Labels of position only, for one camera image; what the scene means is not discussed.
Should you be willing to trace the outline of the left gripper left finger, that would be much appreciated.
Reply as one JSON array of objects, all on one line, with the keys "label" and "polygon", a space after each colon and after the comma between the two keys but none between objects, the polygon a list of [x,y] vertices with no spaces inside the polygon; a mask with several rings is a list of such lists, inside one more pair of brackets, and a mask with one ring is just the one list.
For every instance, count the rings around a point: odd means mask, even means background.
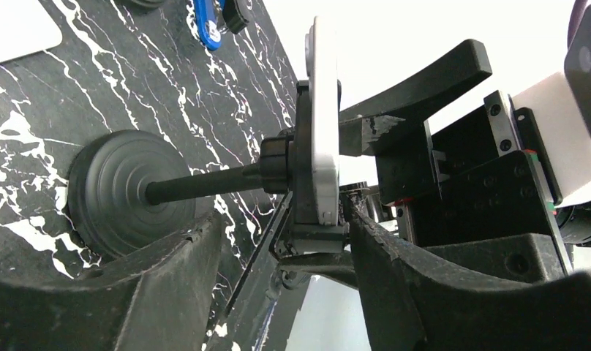
[{"label": "left gripper left finger", "polygon": [[79,279],[0,279],[0,350],[199,350],[222,244],[211,211]]}]

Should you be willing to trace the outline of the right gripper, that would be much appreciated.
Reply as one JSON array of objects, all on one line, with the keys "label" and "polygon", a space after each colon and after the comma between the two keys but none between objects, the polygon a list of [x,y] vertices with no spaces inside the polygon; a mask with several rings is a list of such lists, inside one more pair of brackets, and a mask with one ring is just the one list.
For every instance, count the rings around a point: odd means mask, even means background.
[{"label": "right gripper", "polygon": [[496,91],[436,134],[424,123],[491,75],[485,45],[462,41],[341,111],[339,153],[380,154],[380,197],[396,207],[406,241],[504,279],[566,276],[573,267],[554,218],[562,196],[531,112]]}]

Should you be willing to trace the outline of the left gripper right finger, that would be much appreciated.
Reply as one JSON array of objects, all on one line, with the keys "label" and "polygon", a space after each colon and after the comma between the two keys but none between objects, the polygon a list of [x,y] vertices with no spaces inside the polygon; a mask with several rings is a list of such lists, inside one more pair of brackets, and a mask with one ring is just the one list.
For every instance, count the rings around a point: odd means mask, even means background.
[{"label": "left gripper right finger", "polygon": [[501,279],[395,237],[355,205],[348,218],[373,350],[591,350],[591,271]]}]

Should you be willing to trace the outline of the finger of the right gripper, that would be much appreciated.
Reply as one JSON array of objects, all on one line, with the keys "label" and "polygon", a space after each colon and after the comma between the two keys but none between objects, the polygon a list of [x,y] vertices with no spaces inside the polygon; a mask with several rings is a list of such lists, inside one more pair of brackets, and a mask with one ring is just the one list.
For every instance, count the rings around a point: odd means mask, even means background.
[{"label": "finger of the right gripper", "polygon": [[283,271],[323,276],[344,286],[358,289],[351,252],[312,253],[285,257],[278,261]]}]

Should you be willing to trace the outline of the white-edged black smartphone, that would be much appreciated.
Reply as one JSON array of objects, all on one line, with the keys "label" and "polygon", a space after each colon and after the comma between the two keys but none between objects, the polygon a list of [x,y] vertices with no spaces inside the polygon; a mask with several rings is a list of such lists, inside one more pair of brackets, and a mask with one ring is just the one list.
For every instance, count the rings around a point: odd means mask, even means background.
[{"label": "white-edged black smartphone", "polygon": [[339,81],[336,28],[326,16],[314,17],[306,36],[306,68],[312,102],[312,188],[317,220],[338,222],[339,199]]}]

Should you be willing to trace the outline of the black round-base phone stand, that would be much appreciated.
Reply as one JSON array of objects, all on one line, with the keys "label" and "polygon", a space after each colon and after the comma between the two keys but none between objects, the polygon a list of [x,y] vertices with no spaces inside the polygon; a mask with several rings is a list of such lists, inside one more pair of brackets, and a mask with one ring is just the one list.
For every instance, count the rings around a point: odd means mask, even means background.
[{"label": "black round-base phone stand", "polygon": [[309,80],[297,83],[292,134],[266,138],[256,163],[190,175],[178,150],[140,130],[120,130],[88,144],[69,172],[67,206],[86,245],[119,258],[184,226],[201,197],[262,189],[291,195],[287,243],[298,253],[339,253],[345,228],[321,225],[312,188]]}]

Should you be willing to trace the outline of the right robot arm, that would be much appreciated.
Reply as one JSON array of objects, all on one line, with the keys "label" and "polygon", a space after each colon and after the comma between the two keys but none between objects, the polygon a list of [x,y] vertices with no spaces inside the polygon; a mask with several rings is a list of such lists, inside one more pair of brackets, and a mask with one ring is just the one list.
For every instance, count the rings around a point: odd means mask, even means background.
[{"label": "right robot arm", "polygon": [[591,202],[560,207],[552,158],[531,109],[514,110],[500,93],[432,134],[427,119],[492,74],[483,43],[467,39],[401,83],[343,111],[339,150],[373,156],[377,194],[397,210],[397,231],[366,215],[355,190],[339,201],[350,228],[311,248],[306,269],[350,245],[364,262],[364,241],[401,246],[426,261],[444,260],[501,279],[556,279],[573,248],[591,248]]}]

